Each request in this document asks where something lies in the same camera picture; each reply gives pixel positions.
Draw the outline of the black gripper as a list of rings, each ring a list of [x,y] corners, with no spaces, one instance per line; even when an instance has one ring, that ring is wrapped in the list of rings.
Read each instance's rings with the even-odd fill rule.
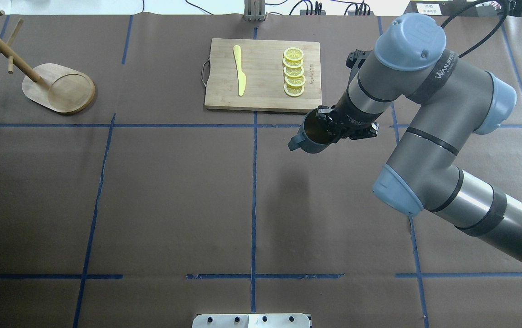
[[[316,119],[328,124],[326,131],[331,143],[340,139],[359,140],[378,136],[379,125],[375,121],[379,114],[363,112],[351,101],[348,91],[333,106],[318,106]]]

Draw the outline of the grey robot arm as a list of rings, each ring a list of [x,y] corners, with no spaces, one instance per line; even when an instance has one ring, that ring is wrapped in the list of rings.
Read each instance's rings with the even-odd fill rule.
[[[370,137],[400,96],[420,109],[376,179],[375,195],[403,214],[428,210],[522,262],[522,203],[454,164],[473,133],[491,133],[510,116],[515,89],[449,50],[432,17],[405,13],[376,41],[338,103],[317,108],[325,144]]]

